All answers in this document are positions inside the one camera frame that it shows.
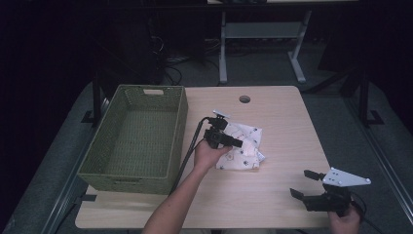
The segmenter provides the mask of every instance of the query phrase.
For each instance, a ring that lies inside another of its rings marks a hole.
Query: table hole
[[[249,103],[251,101],[251,98],[248,96],[241,96],[240,97],[240,102],[242,103]]]

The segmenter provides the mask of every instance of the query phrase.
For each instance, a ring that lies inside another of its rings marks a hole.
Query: forearm
[[[193,170],[147,221],[143,233],[179,233],[205,172]]]

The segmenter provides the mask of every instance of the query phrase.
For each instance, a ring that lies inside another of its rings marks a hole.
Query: table top
[[[312,228],[326,227],[326,213],[307,212],[289,188],[320,195],[322,184],[304,177],[304,170],[329,170],[319,138],[295,87],[186,88],[189,111],[183,142],[186,154],[198,123],[213,109],[231,115],[229,122],[262,128],[259,147],[266,159],[258,170],[211,169],[202,181],[183,228]],[[241,103],[249,96],[250,103]],[[193,168],[189,160],[183,178]],[[96,191],[83,202],[76,218],[80,228],[142,228],[167,197]]]

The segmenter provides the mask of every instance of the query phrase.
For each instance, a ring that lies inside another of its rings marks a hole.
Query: wicker basket
[[[180,165],[188,102],[183,87],[118,87],[79,177],[96,190],[168,194]]]

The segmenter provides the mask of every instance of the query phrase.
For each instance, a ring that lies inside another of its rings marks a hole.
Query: wire
[[[192,154],[192,152],[194,152],[194,149],[196,147],[195,142],[197,141],[198,135],[200,134],[201,127],[203,126],[204,121],[207,120],[207,119],[209,119],[209,117],[205,117],[203,120],[200,121],[200,123],[198,123],[197,130],[194,133],[194,137],[192,138],[191,144],[189,145],[188,152],[186,153],[185,158],[183,159],[183,162],[182,162],[181,167],[179,169],[178,176],[176,177],[175,183],[173,184],[169,195],[172,194],[173,191],[175,191],[176,187],[178,186],[178,183],[179,183],[179,181],[182,177],[185,166],[188,163],[188,160],[191,157],[191,154]]]
[[[365,214],[367,213],[367,205],[365,204],[364,200],[362,200],[361,196],[359,196],[359,195],[356,194],[355,192],[350,191],[350,193],[351,193],[352,195],[355,195],[355,196],[361,201],[361,203],[362,203],[362,205],[363,205],[363,207],[364,207],[364,210],[362,210],[362,212],[363,212],[363,214],[365,215]]]

